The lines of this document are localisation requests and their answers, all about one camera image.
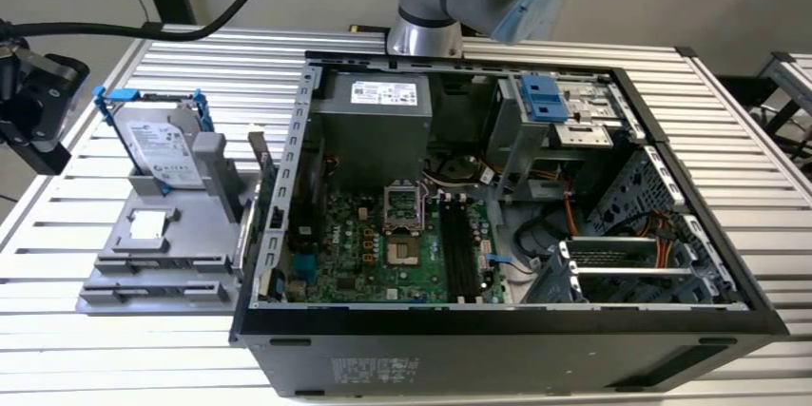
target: metal chassis frame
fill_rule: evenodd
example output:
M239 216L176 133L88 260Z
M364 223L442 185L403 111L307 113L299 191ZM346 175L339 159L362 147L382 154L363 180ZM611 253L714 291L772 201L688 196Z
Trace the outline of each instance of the metal chassis frame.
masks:
M600 68L584 66L527 65L514 62L494 63L490 61L382 57L378 55L342 55L336 53L308 52L307 61L312 68L324 72L324 68L343 71L378 71L392 69L400 71L448 71L487 73L491 75L520 74L534 71L584 71L610 73L620 87L623 95L630 101L632 110L642 120L648 141L655 146L664 159L680 189L686 195L687 204L706 232L723 256L731 274L740 287L746 290L751 310L716 313L703 313L694 310L687 315L682 311L631 311L627 309L602 309L600 311L560 310L550 306L546 310L526 312L492 310L424 310L408 312L404 310L368 310L368 309L256 309L252 296L251 281L246 281L242 290L238 311L231 330L232 341L244 341L256 348L258 341L268 341L274 345L274 337L287 337L302 340L302 346L310 346L314 336L347 336L364 338L364 336L442 336L442 335L536 335L543 336L580 334L603 335L622 334L634 338L634 335L695 334L698 341L708 339L732 341L759 335L756 340L747 344L731 345L724 350L702 360L698 364L686 366L671 377L660 379L655 385L644 385L640 379L628 379L608 388L619 391L663 391L680 383L698 377L714 366L743 356L752 350L763 347L779 337L788 334L783 320L764 296L755 278L750 274L744 262L726 237L720 224L695 188L691 175L676 159L668 145L668 137L646 105L635 86L631 84L626 70L622 68ZM316 90L312 81L306 78L306 87L302 95L308 99L311 90ZM286 147L283 162L294 160ZM279 242L284 232L278 234ZM247 262L247 278L254 275L252 265L256 260Z

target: white label sticker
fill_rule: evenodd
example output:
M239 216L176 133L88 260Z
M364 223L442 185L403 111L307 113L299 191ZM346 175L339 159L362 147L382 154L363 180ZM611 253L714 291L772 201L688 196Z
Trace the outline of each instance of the white label sticker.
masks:
M420 358L332 358L332 375L339 384L411 384Z
M480 175L480 181L483 184L491 184L491 181L494 181L494 170L490 166L484 168L483 175Z
M354 104L418 106L418 85L356 81L354 83Z
M155 178L174 187L203 185L187 140L176 126L139 121L128 123L127 129Z

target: aluminum slotted table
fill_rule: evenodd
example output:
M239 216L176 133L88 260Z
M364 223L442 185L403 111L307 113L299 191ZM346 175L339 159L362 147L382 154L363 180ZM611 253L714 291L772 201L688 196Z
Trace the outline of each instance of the aluminum slotted table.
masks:
M308 49L382 53L383 36L228 29L188 44L136 41L106 86L162 93L202 88L227 155L255 169L250 125L264 126L278 154ZM327 402L812 404L812 185L700 60L674 48L548 42L510 48L486 39L467 39L464 50L471 59L626 68L792 338L663 395ZM74 160L64 176L35 179L0 227L0 403L294 404L276 397L250 351L228 347L231 317L74 313L130 194L130 163L91 109L66 144Z

